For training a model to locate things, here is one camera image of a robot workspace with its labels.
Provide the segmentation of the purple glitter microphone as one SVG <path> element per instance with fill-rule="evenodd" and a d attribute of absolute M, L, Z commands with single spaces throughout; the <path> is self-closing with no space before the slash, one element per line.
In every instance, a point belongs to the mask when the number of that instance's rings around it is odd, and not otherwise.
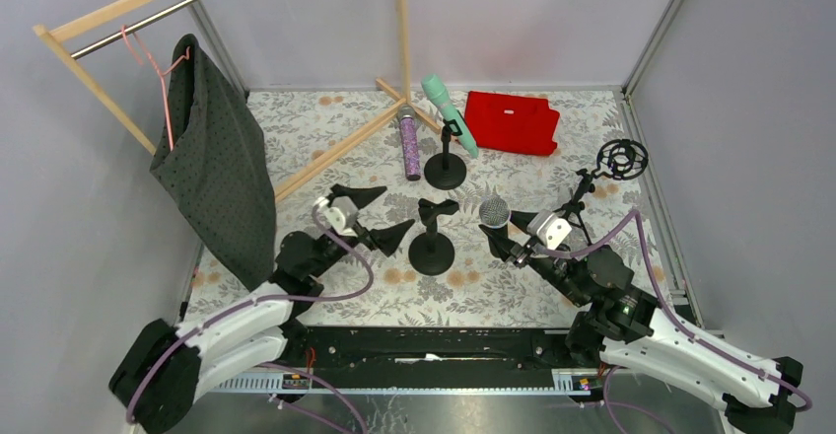
<path fill-rule="evenodd" d="M 401 106 L 396 114 L 403 153 L 404 174 L 409 181 L 420 180 L 422 171 L 415 115 L 415 110 L 410 105 Z"/>

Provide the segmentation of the dark grey dotted garment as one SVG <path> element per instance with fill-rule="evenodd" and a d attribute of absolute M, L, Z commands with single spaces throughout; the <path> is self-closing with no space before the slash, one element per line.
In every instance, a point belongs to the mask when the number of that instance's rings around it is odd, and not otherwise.
<path fill-rule="evenodd" d="M 165 131 L 150 172 L 206 249 L 248 290 L 274 271 L 276 209 L 264 134 L 192 34 L 173 52 Z"/>

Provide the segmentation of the mint green microphone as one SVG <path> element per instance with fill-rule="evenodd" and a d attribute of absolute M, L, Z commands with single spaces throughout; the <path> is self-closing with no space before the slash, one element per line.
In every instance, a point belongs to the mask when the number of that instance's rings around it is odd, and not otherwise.
<path fill-rule="evenodd" d="M 421 81 L 422 90 L 426 98 L 441 114 L 443 123 L 447 125 L 453 136 L 467 151 L 471 158 L 479 156 L 479 147 L 469 130 L 463 115 L 454 106 L 450 92 L 441 78 L 436 74 L 425 76 Z"/>

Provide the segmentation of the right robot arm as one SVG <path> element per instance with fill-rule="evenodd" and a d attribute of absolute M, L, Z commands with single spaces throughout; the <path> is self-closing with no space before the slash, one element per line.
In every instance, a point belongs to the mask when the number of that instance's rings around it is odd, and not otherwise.
<path fill-rule="evenodd" d="M 570 252 L 563 243 L 571 224 L 554 212 L 522 213 L 509 222 L 524 227 L 521 245 L 499 225 L 480 230 L 498 259 L 529 267 L 580 308 L 566 337 L 571 355 L 623 367 L 677 387 L 708 404 L 742 433 L 789 433 L 800 408 L 803 365 L 791 357 L 768 358 L 737 348 L 679 316 L 660 287 L 645 291 L 609 241 L 629 221 L 630 211 L 604 238 Z"/>

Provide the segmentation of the black round-base mic stand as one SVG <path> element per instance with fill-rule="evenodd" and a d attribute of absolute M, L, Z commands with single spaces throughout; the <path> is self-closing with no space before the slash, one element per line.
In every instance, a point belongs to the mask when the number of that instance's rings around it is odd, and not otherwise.
<path fill-rule="evenodd" d="M 432 156 L 424 167 L 424 178 L 433 188 L 452 190 L 463 184 L 467 169 L 465 162 L 450 151 L 453 130 L 446 124 L 442 128 L 442 152 Z"/>

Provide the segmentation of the wooden clothes rack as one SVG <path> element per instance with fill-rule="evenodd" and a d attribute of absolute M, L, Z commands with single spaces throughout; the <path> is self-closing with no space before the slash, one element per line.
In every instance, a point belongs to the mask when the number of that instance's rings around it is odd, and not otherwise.
<path fill-rule="evenodd" d="M 45 25 L 33 26 L 36 37 L 54 53 L 67 69 L 75 75 L 93 96 L 121 123 L 126 131 L 151 155 L 156 153 L 157 146 L 155 143 L 140 129 L 135 120 L 129 116 L 116 100 L 105 91 L 105 88 L 97 82 L 93 75 L 79 63 L 80 59 L 113 43 L 123 41 L 128 35 L 138 33 L 186 9 L 189 11 L 203 39 L 206 40 L 210 54 L 220 63 L 221 71 L 240 95 L 246 96 L 248 94 L 248 89 L 244 86 L 242 76 L 235 66 L 231 54 L 225 48 L 217 28 L 202 5 L 203 0 L 179 0 L 169 7 L 153 13 L 129 26 L 125 26 L 113 34 L 97 39 L 74 52 L 69 51 L 65 47 L 66 41 L 114 22 L 154 1 L 156 0 L 116 0 L 59 27 L 50 29 Z M 317 177 L 327 167 L 344 157 L 348 152 L 354 150 L 363 141 L 380 131 L 385 125 L 391 123 L 395 118 L 396 112 L 402 106 L 409 105 L 413 107 L 418 119 L 428 129 L 437 134 L 441 132 L 441 126 L 428 112 L 421 109 L 417 101 L 413 99 L 407 0 L 394 0 L 394 11 L 397 21 L 398 75 L 400 84 L 394 87 L 381 77 L 375 80 L 376 89 L 390 97 L 392 104 L 348 137 L 337 142 L 321 155 L 314 158 L 301 170 L 281 181 L 274 189 L 274 197 L 277 203 L 292 195 L 292 193 Z"/>

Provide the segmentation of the black glitter microphone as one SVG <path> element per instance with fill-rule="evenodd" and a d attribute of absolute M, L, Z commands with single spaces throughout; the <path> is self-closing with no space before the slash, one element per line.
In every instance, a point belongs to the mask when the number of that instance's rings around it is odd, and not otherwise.
<path fill-rule="evenodd" d="M 508 224 L 512 211 L 505 199 L 492 195 L 482 201 L 478 210 L 480 226 L 495 230 L 504 238 L 509 237 Z"/>

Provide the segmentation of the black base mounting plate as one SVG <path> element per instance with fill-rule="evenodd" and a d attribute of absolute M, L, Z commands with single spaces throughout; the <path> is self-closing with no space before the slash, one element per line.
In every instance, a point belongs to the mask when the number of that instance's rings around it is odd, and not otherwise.
<path fill-rule="evenodd" d="M 546 389 L 556 373 L 604 373 L 570 352 L 568 332 L 544 328 L 313 326 L 276 364 L 338 389 Z"/>

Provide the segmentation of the black tripod shock-mount stand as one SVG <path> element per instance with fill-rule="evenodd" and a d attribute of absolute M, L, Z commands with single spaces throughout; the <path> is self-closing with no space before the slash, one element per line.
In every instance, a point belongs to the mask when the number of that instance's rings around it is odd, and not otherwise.
<path fill-rule="evenodd" d="M 649 153 L 639 141 L 619 138 L 604 143 L 596 154 L 593 170 L 580 169 L 576 174 L 581 178 L 570 200 L 557 209 L 558 214 L 578 228 L 588 244 L 591 235 L 584 223 L 581 212 L 586 208 L 583 203 L 588 193 L 595 191 L 594 181 L 607 178 L 612 181 L 631 181 L 640 177 L 649 165 Z"/>

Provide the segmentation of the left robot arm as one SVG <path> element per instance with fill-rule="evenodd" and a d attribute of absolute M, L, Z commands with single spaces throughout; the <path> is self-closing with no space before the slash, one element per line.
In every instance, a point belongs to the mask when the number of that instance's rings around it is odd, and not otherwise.
<path fill-rule="evenodd" d="M 327 301 L 318 278 L 342 257 L 351 255 L 360 262 L 367 279 L 360 289 L 337 295 L 335 301 L 367 292 L 374 271 L 357 248 L 391 256 L 414 224 L 408 219 L 369 229 L 359 222 L 360 211 L 385 191 L 383 186 L 334 185 L 311 211 L 320 236 L 304 231 L 285 236 L 276 270 L 245 297 L 201 320 L 170 325 L 157 319 L 146 324 L 108 383 L 125 408 L 127 422 L 147 433 L 165 433 L 208 391 L 251 367 L 280 359 L 292 340 L 305 332 L 298 316 Z"/>

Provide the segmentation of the red folded cloth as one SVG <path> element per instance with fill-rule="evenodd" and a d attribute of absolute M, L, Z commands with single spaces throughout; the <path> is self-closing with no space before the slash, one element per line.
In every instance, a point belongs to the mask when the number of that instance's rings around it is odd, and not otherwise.
<path fill-rule="evenodd" d="M 464 120 L 480 148 L 551 156 L 560 112 L 543 98 L 471 91 Z"/>

